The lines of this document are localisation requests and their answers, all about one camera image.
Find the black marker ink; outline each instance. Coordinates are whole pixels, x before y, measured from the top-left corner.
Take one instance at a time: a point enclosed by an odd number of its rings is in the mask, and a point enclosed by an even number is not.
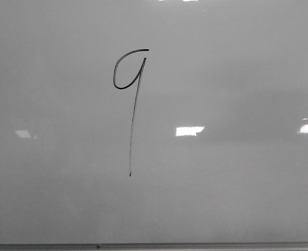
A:
[[[134,102],[134,108],[133,108],[133,117],[132,117],[132,126],[131,126],[131,137],[130,137],[130,144],[129,144],[129,176],[132,175],[132,145],[133,145],[133,131],[134,131],[134,121],[135,121],[135,111],[136,111],[136,104],[138,103],[138,96],[139,96],[139,90],[140,90],[140,84],[141,84],[141,78],[142,78],[142,72],[143,72],[143,69],[144,69],[144,64],[145,64],[145,61],[147,60],[147,58],[144,58],[143,59],[143,62],[142,62],[142,65],[141,65],[141,68],[138,72],[138,74],[136,75],[136,77],[133,79],[133,81],[127,85],[127,86],[124,86],[124,87],[119,87],[117,86],[116,84],[116,73],[117,73],[117,69],[118,69],[118,65],[119,63],[121,62],[121,60],[123,60],[126,56],[130,55],[130,54],[133,54],[133,53],[136,53],[136,52],[140,52],[140,51],[149,51],[148,49],[139,49],[139,50],[135,50],[135,51],[131,51],[131,52],[128,52],[127,54],[125,54],[124,56],[122,56],[117,64],[116,64],[116,67],[114,68],[114,75],[113,75],[113,84],[115,86],[116,89],[119,89],[119,90],[123,90],[123,89],[127,89],[128,87],[132,86],[134,84],[134,82],[139,79],[138,81],[138,87],[136,89],[136,95],[135,95],[135,102]]]

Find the white surface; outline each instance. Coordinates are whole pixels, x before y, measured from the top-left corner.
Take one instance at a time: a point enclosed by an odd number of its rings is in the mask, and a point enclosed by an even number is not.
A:
[[[308,241],[304,118],[308,1],[0,1],[0,243]]]

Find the handwritten number 9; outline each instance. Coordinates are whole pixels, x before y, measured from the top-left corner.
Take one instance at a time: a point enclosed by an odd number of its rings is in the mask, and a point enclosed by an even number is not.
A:
[[[134,131],[134,121],[135,121],[135,112],[136,112],[136,104],[138,103],[138,97],[139,97],[139,90],[140,90],[140,85],[141,85],[141,78],[142,78],[142,72],[144,69],[144,65],[145,65],[145,61],[147,60],[147,58],[143,59],[142,65],[140,67],[140,70],[138,72],[138,74],[136,75],[136,77],[133,79],[133,81],[126,86],[120,87],[116,84],[116,74],[117,74],[117,69],[119,66],[119,63],[128,55],[136,53],[136,52],[140,52],[140,51],[149,51],[148,49],[139,49],[139,50],[135,50],[135,51],[130,51],[128,53],[126,53],[124,56],[122,56],[116,63],[116,67],[114,68],[114,75],[113,75],[113,84],[115,86],[116,89],[119,90],[124,90],[127,89],[128,87],[131,87],[135,81],[137,79],[139,79],[138,81],[138,87],[136,89],[136,95],[135,95],[135,102],[134,102],[134,107],[133,107],[133,117],[132,117],[132,126],[131,126],[131,135],[130,135],[130,144],[129,144],[129,176],[132,175],[132,145],[133,145],[133,131]]]

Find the whiteboard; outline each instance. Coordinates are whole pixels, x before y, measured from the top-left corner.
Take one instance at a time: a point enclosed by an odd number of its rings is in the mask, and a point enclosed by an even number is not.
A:
[[[0,1],[0,244],[293,241],[308,1]]]

